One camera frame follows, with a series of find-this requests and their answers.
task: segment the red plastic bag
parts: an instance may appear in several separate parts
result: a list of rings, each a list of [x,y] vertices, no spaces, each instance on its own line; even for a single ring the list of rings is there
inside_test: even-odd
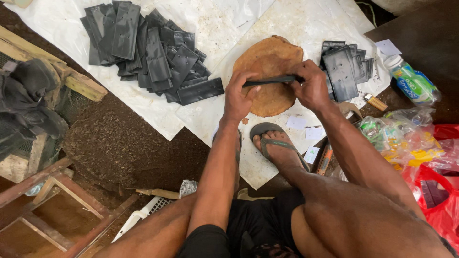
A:
[[[459,124],[436,124],[433,137],[437,140],[459,138]]]
[[[448,199],[433,208],[427,209],[422,196],[418,200],[418,204],[427,222],[459,252],[459,190],[453,188],[451,183],[442,175],[424,165],[419,167],[416,186],[420,187],[422,180],[434,180],[448,191]]]

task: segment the plastic bottle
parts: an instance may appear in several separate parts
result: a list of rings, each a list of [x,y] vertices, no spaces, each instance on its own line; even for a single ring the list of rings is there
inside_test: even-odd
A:
[[[397,79],[397,86],[417,106],[432,106],[440,101],[441,94],[433,83],[420,71],[415,71],[399,55],[389,57],[384,66]]]

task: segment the bottle cap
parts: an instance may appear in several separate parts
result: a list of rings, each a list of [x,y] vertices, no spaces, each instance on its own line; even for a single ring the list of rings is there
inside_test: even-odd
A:
[[[393,55],[384,61],[384,66],[388,70],[392,70],[393,68],[399,66],[402,62],[403,58],[400,55]]]

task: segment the white tarp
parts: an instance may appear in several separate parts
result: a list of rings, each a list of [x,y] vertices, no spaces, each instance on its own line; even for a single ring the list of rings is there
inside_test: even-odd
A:
[[[171,140],[186,126],[211,146],[211,135],[223,114],[224,95],[182,107],[167,104],[137,87],[137,82],[122,82],[118,68],[88,65],[89,38],[80,22],[83,8],[109,0],[34,0],[27,9],[6,6],[15,11],[35,32],[64,51],[101,84]],[[353,0],[132,0],[146,15],[157,8],[186,31],[196,33],[196,48],[207,54],[204,64],[213,72],[211,78],[222,77],[224,86],[232,74],[235,60],[254,43],[279,35],[304,49],[304,59],[319,63],[324,40],[345,40],[367,50],[367,58],[375,58],[373,78],[359,84],[360,96],[352,100],[359,108],[364,93],[377,95],[390,83],[377,48],[362,33],[373,28]],[[240,124],[243,133],[241,176],[258,189],[278,172],[251,143],[250,129],[261,122],[273,122],[285,128],[295,147],[305,152],[319,140],[305,139],[305,129],[287,128],[289,116],[307,120],[307,126],[320,122],[298,101],[286,112],[270,118],[248,115],[248,124]]]

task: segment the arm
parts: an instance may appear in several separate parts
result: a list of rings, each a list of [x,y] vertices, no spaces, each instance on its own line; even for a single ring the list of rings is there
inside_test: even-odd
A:
[[[325,74],[311,60],[296,67],[304,78],[291,87],[300,103],[315,113],[325,128],[333,152],[349,182],[374,189],[402,203],[425,220],[413,193],[399,173],[372,144],[340,113],[328,96]]]
[[[216,225],[226,231],[237,173],[237,127],[249,113],[253,98],[260,88],[252,88],[247,96],[241,90],[246,79],[255,75],[236,72],[226,87],[225,111],[196,191],[197,198],[187,236],[206,224]]]

